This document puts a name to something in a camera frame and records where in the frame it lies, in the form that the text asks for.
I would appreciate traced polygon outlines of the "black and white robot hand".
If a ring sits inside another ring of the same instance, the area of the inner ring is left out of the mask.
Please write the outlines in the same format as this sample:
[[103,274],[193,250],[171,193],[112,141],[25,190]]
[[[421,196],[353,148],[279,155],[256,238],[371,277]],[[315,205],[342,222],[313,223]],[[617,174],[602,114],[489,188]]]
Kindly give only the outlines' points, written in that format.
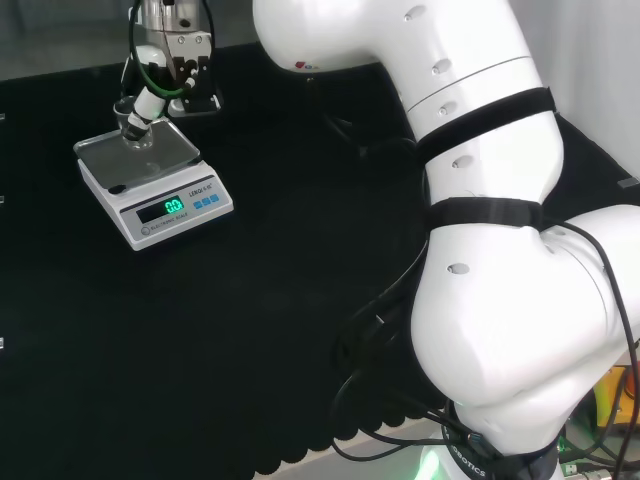
[[200,29],[145,29],[136,38],[129,25],[129,56],[121,76],[121,99],[114,109],[124,116],[122,134],[140,141],[151,124],[167,115],[178,118],[214,114],[223,101],[214,80],[212,35]]

